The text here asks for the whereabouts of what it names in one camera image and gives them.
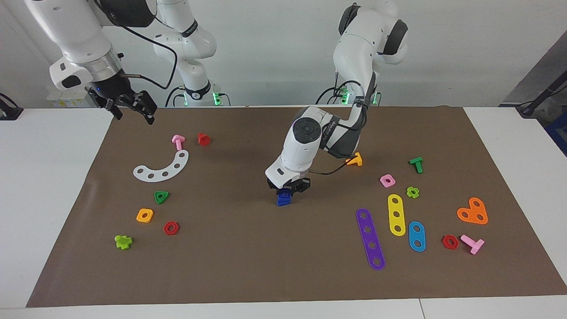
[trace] orange square nut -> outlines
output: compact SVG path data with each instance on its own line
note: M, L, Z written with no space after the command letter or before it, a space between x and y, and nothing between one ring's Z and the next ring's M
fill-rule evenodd
M149 223L151 218L154 216L154 211L148 208L142 208L136 216L136 220L141 223Z

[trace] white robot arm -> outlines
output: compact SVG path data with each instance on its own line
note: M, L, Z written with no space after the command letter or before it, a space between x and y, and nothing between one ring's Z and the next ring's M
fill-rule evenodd
M193 17L188 0L158 0L158 11L163 23L172 31L156 35L155 41L164 44L177 53L177 70L183 79L185 100L191 105L206 105L214 101L212 84L205 67L197 59L208 58L217 51L217 42ZM170 51L154 44L155 53L174 63Z
M66 90L79 85L90 85L89 90L99 107L104 107L117 119L122 117L118 106L129 107L141 113L149 124L154 121L156 104L146 91L136 93L120 65L120 58L111 42L101 31L93 1L26 0L26 5L63 57L49 72L55 86ZM112 10L125 26L146 27L153 20L148 0L102 0L100 4Z
M306 178L318 149L336 158L353 158L360 131L367 121L366 110L376 86L377 62L398 64L407 53L407 26L397 18L397 7L389 1L375 9L356 3L341 18L341 37L333 54L336 70L356 97L347 120L315 106L296 115L283 144L283 151L266 169L270 188L303 192L311 185Z

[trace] white curved plate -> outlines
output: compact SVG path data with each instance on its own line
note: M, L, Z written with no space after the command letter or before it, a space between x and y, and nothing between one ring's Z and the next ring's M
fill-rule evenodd
M185 167L185 164L187 164L187 160L189 160L189 152L182 149L175 153L174 161L164 169L152 170L147 168L146 165L140 165L134 169L133 173L137 179L143 182L162 182L181 172L181 170Z

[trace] pink t-shaped bolt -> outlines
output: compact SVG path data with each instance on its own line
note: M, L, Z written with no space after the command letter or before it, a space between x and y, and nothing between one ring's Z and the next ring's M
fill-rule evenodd
M471 254L476 255L478 250L484 245L484 240L474 241L467 235L462 235L461 240L471 247Z
M175 143L175 147L177 147L177 150L182 150L181 143L184 141L185 141L185 137L181 135L174 135L174 137L171 139L171 142Z

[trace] brown paper mat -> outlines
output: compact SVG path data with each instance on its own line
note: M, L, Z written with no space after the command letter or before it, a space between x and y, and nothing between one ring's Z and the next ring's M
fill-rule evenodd
M461 108L388 107L369 111L358 150L363 166L328 177L293 203L276 206L264 170L279 155L297 108L160 109L153 126L135 114L113 121L27 304L228 303L566 294L530 224ZM348 109L331 109L346 117ZM212 137L207 147L196 136ZM144 183L134 167L169 165L174 134L187 137L189 162L174 178ZM407 161L424 158L424 173ZM341 163L318 154L313 169ZM380 176L397 183L384 188ZM407 198L405 189L420 189ZM171 197L155 204L154 191ZM427 249L390 233L387 197L404 199L406 223L420 221ZM487 225L456 216L482 199ZM140 208L155 211L149 224ZM386 259L367 264L356 210L374 219ZM163 225L180 224L166 236ZM445 249L445 234L486 244ZM127 251L114 236L131 236Z

